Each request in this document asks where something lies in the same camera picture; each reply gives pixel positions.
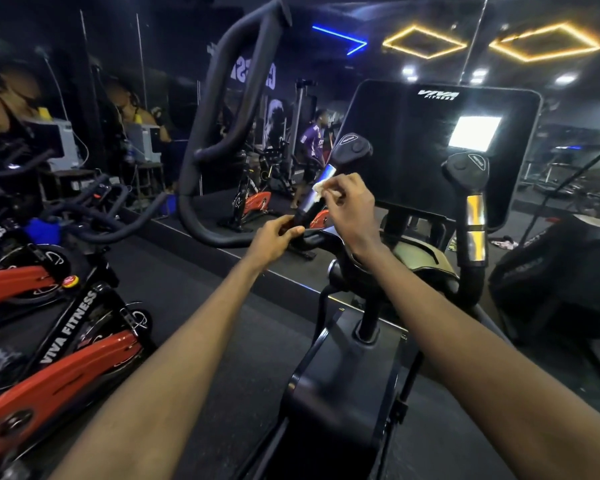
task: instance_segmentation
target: hexagonal light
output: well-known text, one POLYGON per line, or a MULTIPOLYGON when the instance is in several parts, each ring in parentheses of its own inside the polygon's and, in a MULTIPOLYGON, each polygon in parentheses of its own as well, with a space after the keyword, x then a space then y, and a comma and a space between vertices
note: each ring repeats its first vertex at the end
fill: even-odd
POLYGON ((574 27, 568 22, 556 23, 555 25, 548 25, 537 30, 529 30, 520 35, 512 35, 503 39, 496 39, 489 44, 489 47, 506 54, 514 59, 522 61, 524 63, 544 61, 547 59, 558 59, 560 57, 572 57, 575 55, 588 54, 600 50, 600 42, 595 40, 590 35, 584 33, 581 29, 574 27), (563 32, 569 35, 572 39, 575 39, 584 44, 584 47, 580 48, 569 48, 565 50, 556 50, 554 52, 546 52, 544 54, 531 55, 521 50, 514 48, 509 44, 513 40, 521 38, 533 37, 535 35, 545 34, 549 32, 563 32))
POLYGON ((405 30, 401 30, 400 32, 398 32, 396 34, 391 35, 391 37, 384 39, 384 42, 382 42, 382 45, 383 45, 383 47, 388 47, 388 48, 392 48, 394 50, 399 50, 400 52, 404 52, 405 54, 415 55, 416 57, 420 57, 422 59, 433 59, 434 57, 440 57, 442 55, 451 54, 453 52, 457 52, 458 50, 467 48, 467 44, 465 44, 465 42, 453 39, 453 38, 443 35, 439 32, 436 32, 431 29, 421 27, 421 26, 415 25, 415 24, 411 25, 410 27, 406 28, 405 30), (397 40, 403 39, 403 38, 407 37, 407 35, 409 35, 410 33, 413 33, 413 32, 419 32, 419 33, 427 35, 429 37, 444 40, 445 42, 449 42, 450 44, 453 44, 453 47, 448 48, 446 50, 441 50, 439 52, 435 52, 434 54, 426 55, 415 49, 394 44, 394 42, 396 42, 397 40))

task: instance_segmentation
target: left hand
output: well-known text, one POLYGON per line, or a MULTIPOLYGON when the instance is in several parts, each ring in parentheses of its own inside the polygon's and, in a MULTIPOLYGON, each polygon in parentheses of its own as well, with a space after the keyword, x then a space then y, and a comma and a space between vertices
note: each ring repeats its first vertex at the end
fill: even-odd
POLYGON ((286 233, 279 235, 280 229, 291 221, 293 216, 282 216, 274 221, 268 221, 258 229, 256 237, 249 246, 243 260, 247 260, 258 268, 265 270, 268 266, 282 256, 289 242, 304 233, 304 227, 296 226, 286 233))

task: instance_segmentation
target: hand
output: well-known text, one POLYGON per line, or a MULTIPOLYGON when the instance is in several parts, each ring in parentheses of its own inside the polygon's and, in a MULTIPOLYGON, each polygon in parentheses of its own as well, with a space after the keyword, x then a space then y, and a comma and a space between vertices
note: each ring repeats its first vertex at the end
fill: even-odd
POLYGON ((293 218, 293 216, 282 216, 264 224, 258 229, 243 259, 256 266, 258 272, 268 268, 273 261, 282 256, 292 239, 304 233, 304 227, 296 226, 279 235, 280 229, 293 218))
POLYGON ((322 188, 338 234, 351 252, 364 260, 369 251, 382 245, 374 216, 376 199, 357 173, 330 178, 322 188))

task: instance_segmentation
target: right hand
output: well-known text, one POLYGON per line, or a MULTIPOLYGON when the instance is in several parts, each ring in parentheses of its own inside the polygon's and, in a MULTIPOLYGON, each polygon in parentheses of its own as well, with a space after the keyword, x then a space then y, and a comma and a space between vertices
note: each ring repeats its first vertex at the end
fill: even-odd
POLYGON ((336 230, 355 256, 364 260, 369 252, 382 246, 374 216, 376 199, 359 174, 330 178, 322 188, 336 230))

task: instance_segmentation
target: console screen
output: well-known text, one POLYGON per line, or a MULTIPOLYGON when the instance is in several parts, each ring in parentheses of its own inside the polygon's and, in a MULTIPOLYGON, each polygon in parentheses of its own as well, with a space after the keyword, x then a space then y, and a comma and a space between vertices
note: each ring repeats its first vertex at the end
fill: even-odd
POLYGON ((373 145, 373 156, 356 170, 379 205, 451 219, 456 195, 440 165, 467 150, 487 157, 487 219, 496 230, 507 218, 540 104, 540 95, 526 90, 368 80, 340 134, 358 133, 373 145))

